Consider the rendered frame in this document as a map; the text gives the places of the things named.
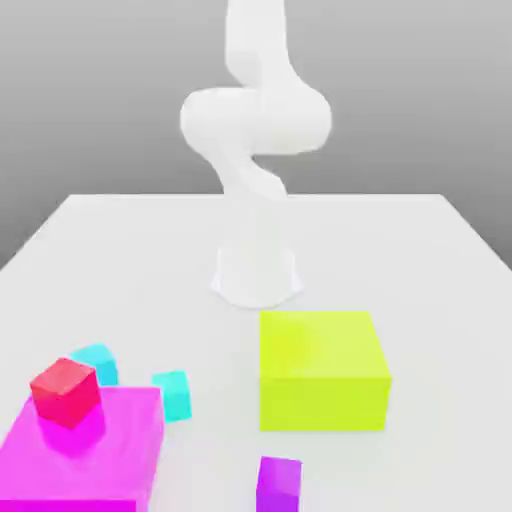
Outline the small cyan cube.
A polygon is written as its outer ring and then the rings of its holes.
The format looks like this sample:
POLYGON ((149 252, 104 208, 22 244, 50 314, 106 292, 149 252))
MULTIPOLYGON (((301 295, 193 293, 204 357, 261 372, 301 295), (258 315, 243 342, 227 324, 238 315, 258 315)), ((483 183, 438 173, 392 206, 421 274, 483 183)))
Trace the small cyan cube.
POLYGON ((173 423, 192 417, 191 396, 184 371, 155 374, 151 383, 161 389, 165 421, 173 423))
POLYGON ((101 343, 77 349, 70 354, 72 360, 93 367, 100 386, 117 386, 119 376, 116 360, 110 349, 101 343))

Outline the small purple cube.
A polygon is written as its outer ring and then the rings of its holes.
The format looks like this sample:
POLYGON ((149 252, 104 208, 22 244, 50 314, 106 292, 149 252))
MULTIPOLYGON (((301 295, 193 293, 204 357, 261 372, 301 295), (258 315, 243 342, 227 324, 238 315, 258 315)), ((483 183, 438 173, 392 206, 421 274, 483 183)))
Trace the small purple cube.
POLYGON ((263 456, 256 486, 256 512, 299 512, 302 462, 263 456))

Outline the small red cube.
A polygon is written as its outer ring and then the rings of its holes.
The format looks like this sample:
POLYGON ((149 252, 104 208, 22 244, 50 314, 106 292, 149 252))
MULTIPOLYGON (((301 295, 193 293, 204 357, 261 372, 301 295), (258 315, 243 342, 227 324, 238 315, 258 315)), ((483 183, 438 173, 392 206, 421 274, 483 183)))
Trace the small red cube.
POLYGON ((68 429, 100 403, 96 369, 69 358, 58 358, 29 386, 39 416, 68 429))

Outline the large yellow-green box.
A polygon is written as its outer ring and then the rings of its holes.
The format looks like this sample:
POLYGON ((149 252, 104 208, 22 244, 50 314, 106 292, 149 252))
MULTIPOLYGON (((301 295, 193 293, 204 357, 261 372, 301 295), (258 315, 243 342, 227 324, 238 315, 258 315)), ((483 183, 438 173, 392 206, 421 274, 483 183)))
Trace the large yellow-green box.
POLYGON ((392 376, 366 311, 263 311, 260 429, 382 431, 392 376))

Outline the large magenta box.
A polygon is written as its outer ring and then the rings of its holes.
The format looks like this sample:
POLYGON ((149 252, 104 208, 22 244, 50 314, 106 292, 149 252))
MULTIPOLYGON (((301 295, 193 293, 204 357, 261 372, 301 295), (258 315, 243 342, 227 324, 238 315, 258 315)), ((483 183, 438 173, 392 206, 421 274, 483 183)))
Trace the large magenta box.
POLYGON ((164 434, 156 387, 103 387, 75 428, 26 400, 0 446, 0 512, 149 512, 164 434))

